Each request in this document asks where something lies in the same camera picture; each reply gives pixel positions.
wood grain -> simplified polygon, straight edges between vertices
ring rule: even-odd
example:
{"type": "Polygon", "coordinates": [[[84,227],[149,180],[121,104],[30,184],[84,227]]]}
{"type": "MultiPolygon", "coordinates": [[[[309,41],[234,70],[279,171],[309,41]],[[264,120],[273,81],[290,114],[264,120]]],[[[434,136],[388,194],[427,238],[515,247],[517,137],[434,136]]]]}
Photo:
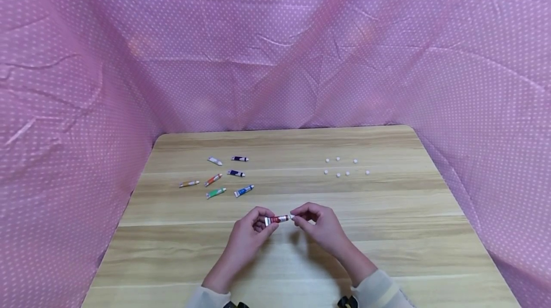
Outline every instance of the wood grain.
{"type": "MultiPolygon", "coordinates": [[[[83,307],[181,308],[224,250],[236,220],[254,206],[286,214],[307,201],[332,207],[355,245],[418,307],[518,308],[406,126],[163,135],[83,307]],[[235,155],[251,160],[231,162],[235,155]],[[225,175],[230,168],[246,177],[225,175]],[[217,173],[224,177],[211,187],[228,191],[210,200],[202,184],[178,188],[217,173]],[[249,184],[254,190],[233,196],[249,184]]],[[[253,308],[329,308],[349,286],[341,266],[287,222],[239,275],[232,296],[253,308]]]]}

sleeve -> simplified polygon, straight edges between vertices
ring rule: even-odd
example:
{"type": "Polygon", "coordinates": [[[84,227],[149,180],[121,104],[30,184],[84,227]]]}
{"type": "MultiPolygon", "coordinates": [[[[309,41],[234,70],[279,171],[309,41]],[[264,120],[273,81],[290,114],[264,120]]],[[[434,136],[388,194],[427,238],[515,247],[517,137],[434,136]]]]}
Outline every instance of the sleeve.
{"type": "Polygon", "coordinates": [[[222,308],[230,301],[231,293],[218,294],[206,287],[197,287],[186,308],[222,308]]]}
{"type": "Polygon", "coordinates": [[[358,301],[358,308],[414,308],[398,284],[381,270],[364,279],[358,287],[352,287],[352,295],[358,301]]]}

pink polka dot fabric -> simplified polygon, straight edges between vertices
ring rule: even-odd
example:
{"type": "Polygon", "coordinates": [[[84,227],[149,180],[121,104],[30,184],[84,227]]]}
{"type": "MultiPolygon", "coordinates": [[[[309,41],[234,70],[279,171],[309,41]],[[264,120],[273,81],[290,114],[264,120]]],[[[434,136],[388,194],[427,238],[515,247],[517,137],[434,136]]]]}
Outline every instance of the pink polka dot fabric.
{"type": "Polygon", "coordinates": [[[407,124],[551,307],[551,0],[0,0],[0,307],[79,307],[155,138],[407,124]]]}

person's right hand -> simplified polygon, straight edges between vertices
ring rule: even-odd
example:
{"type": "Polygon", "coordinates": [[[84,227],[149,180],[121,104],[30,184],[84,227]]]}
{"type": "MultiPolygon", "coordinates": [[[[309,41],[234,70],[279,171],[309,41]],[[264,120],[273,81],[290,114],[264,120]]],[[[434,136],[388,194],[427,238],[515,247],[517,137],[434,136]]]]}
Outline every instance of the person's right hand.
{"type": "Polygon", "coordinates": [[[295,225],[300,227],[327,253],[339,258],[340,250],[352,243],[346,236],[333,209],[315,203],[306,203],[291,211],[295,225]]]}

person's left hand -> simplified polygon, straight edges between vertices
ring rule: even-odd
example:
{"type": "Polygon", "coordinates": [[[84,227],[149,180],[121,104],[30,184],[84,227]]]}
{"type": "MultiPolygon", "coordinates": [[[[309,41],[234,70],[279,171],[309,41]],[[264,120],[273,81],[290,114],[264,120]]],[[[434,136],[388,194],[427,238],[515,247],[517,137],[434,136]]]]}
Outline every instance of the person's left hand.
{"type": "Polygon", "coordinates": [[[264,217],[274,216],[269,209],[256,207],[235,222],[228,245],[204,279],[203,287],[221,294],[228,293],[233,276],[254,259],[260,247],[278,228],[278,223],[268,227],[264,224],[264,217]]]}

